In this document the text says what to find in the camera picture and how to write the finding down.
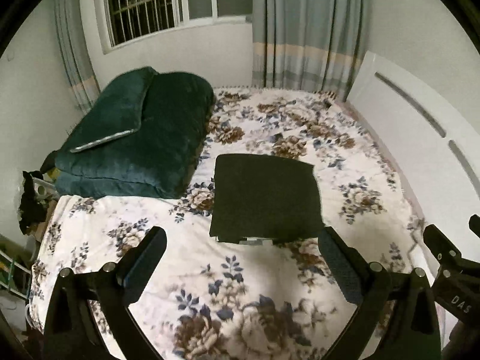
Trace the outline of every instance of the folded black cloth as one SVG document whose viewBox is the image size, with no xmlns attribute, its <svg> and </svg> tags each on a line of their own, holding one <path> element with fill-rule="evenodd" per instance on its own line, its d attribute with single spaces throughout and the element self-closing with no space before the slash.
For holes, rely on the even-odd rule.
<svg viewBox="0 0 480 360">
<path fill-rule="evenodd" d="M 231 243 L 317 237 L 325 225 L 313 168 L 269 155 L 218 156 L 210 236 Z"/>
</svg>

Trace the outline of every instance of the metal bolt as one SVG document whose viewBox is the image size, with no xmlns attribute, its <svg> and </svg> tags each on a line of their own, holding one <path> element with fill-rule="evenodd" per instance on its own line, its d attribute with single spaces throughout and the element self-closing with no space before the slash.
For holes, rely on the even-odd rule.
<svg viewBox="0 0 480 360">
<path fill-rule="evenodd" d="M 105 272 L 111 272 L 115 269 L 115 267 L 117 266 L 116 263 L 114 262 L 107 262 L 105 263 L 103 266 L 102 266 L 102 269 L 105 271 Z"/>
<path fill-rule="evenodd" d="M 423 278 L 426 275 L 425 271 L 421 268 L 415 268 L 415 273 L 418 277 Z"/>
<path fill-rule="evenodd" d="M 66 277 L 70 274 L 70 271 L 71 271 L 70 268 L 63 268 L 63 269 L 60 271 L 60 276 L 61 276 L 62 278 L 66 278 Z"/>
<path fill-rule="evenodd" d="M 383 269 L 383 266 L 379 262 L 374 261 L 370 263 L 370 269 L 374 272 L 381 272 Z"/>
</svg>

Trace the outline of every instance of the headboard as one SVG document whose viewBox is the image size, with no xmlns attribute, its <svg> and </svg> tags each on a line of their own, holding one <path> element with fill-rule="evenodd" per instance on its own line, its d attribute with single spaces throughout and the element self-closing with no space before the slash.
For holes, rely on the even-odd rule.
<svg viewBox="0 0 480 360">
<path fill-rule="evenodd" d="M 480 239 L 468 226 L 472 214 L 480 215 L 480 135 L 427 84 L 372 52 L 347 105 L 399 172 L 426 224 L 435 224 L 462 257 L 480 262 Z"/>
</svg>

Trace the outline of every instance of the dark green folded quilt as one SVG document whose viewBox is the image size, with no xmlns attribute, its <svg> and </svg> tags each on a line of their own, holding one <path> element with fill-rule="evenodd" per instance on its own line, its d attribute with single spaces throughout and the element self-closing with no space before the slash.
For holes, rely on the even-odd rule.
<svg viewBox="0 0 480 360">
<path fill-rule="evenodd" d="M 115 78 L 57 154 L 63 195 L 183 195 L 206 136 L 213 90 L 191 73 L 151 67 Z"/>
<path fill-rule="evenodd" d="M 313 169 L 269 155 L 219 155 L 210 236 L 231 243 L 318 237 L 325 225 Z"/>
</svg>

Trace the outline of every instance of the floral pattern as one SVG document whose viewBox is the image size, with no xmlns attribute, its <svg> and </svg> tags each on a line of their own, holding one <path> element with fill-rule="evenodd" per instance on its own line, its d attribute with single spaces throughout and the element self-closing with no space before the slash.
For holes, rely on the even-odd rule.
<svg viewBox="0 0 480 360">
<path fill-rule="evenodd" d="M 167 251 L 129 309 L 165 359 L 319 360 L 355 307 L 316 239 L 246 246 L 209 237 L 215 159 L 229 152 L 313 164 L 325 224 L 366 261 L 393 272 L 412 269 L 412 233 L 422 222 L 397 173 L 332 93 L 222 88 L 215 94 L 208 135 L 181 199 L 60 199 L 32 267 L 30 314 L 39 330 L 61 268 L 96 271 L 160 226 Z M 122 358 L 98 304 L 90 307 L 109 351 Z M 380 340 L 391 310 L 388 304 L 373 340 Z"/>
</svg>

